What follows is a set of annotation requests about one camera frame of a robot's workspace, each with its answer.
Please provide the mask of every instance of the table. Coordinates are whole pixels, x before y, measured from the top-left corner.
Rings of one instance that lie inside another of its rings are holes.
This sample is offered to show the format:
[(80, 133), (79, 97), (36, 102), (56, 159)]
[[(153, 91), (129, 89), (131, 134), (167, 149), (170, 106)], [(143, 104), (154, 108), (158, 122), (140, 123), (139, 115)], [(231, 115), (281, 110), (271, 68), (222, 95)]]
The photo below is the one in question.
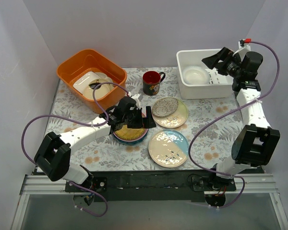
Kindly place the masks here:
[[(132, 94), (141, 93), (142, 76), (145, 72), (154, 70), (165, 72), (165, 80), (161, 83), (160, 92), (155, 96), (144, 94), (141, 100), (142, 107), (152, 106), (155, 101), (163, 97), (181, 99), (177, 79), (177, 68), (128, 68), (125, 69), (128, 78), (126, 88)], [(219, 117), (231, 109), (237, 108), (234, 96), (221, 99), (182, 100), (189, 109), (187, 122), (175, 130), (182, 133), (190, 142), (193, 136), (205, 124)], [(97, 114), (93, 113), (84, 103), (71, 94), (65, 84), (60, 81), (55, 96), (52, 114), (72, 118), (81, 122), (90, 122)], [(53, 131), (56, 134), (68, 132), (79, 127), (58, 118), (49, 119), (46, 133)], [(192, 148), (192, 157), (205, 167), (212, 167), (230, 156), (234, 139), (242, 128), (241, 114), (236, 112), (218, 121), (205, 130), (196, 140)], [(131, 170), (167, 170), (157, 165), (149, 156), (148, 142), (151, 136), (164, 129), (149, 130), (147, 138), (139, 145), (125, 146), (118, 143), (112, 136), (99, 138), (84, 146), (71, 156), (71, 162), (81, 164), (90, 171), (131, 171)], [(176, 170), (198, 169), (189, 159)]]

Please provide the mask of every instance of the white plastic bin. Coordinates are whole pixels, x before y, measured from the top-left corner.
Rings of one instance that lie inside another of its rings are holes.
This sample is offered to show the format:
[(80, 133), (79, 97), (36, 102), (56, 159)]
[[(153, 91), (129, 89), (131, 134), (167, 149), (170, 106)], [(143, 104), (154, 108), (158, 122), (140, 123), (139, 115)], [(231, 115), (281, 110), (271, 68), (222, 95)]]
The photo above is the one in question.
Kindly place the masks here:
[[(180, 94), (183, 99), (222, 98), (232, 95), (232, 77), (220, 75), (217, 73), (216, 69), (208, 69), (202, 62), (203, 58), (214, 55), (220, 50), (221, 49), (198, 49), (177, 52), (178, 83)], [(185, 83), (182, 72), (188, 66), (200, 66), (207, 70), (210, 75), (209, 84), (189, 85)]]

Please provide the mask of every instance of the mug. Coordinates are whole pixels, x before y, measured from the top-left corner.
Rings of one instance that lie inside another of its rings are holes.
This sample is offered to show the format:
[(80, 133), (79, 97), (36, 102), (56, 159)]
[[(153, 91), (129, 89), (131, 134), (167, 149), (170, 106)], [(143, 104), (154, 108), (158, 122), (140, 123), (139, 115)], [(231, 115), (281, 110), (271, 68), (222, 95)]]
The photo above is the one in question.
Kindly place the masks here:
[(160, 83), (164, 80), (164, 72), (148, 71), (143, 75), (143, 92), (149, 96), (156, 95), (160, 89)]

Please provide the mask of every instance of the orange container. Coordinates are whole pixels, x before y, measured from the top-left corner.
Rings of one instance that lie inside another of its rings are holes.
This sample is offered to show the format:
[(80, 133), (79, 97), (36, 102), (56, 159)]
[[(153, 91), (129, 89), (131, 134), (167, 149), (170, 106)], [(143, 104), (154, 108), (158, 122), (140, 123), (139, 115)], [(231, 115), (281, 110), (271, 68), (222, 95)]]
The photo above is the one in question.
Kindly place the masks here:
[[(57, 69), (58, 77), (68, 86), (74, 95), (95, 113), (100, 114), (102, 111), (94, 100), (83, 97), (82, 94), (73, 87), (73, 84), (89, 71), (103, 72), (112, 78), (113, 82), (124, 88), (126, 86), (127, 73), (121, 67), (92, 49), (82, 50), (59, 65)], [(124, 95), (125, 91), (115, 86), (113, 90), (97, 101), (104, 109), (107, 109), (115, 105)]]

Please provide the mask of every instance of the white wall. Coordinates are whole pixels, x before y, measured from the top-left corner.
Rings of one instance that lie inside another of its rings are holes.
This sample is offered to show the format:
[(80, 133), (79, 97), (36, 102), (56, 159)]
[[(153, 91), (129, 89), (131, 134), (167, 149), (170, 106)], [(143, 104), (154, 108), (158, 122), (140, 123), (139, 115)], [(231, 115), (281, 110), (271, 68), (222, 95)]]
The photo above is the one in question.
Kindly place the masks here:
[(24, 0), (58, 63), (93, 48), (122, 67), (176, 66), (184, 49), (237, 47), (264, 0)]
[[(269, 44), (280, 59), (279, 81), (271, 95), (264, 99), (264, 111), (273, 128), (280, 130), (281, 139), (266, 170), (275, 176), (288, 218), (288, 0), (266, 1), (248, 37)], [(252, 50), (264, 54), (258, 80), (266, 91), (275, 76), (275, 60), (258, 46), (253, 45)]]
[[(33, 169), (20, 137), (30, 119), (49, 113), (56, 66), (23, 1), (0, 0), (0, 230), (10, 229), (24, 175)], [(31, 156), (45, 125), (37, 122), (26, 136)]]

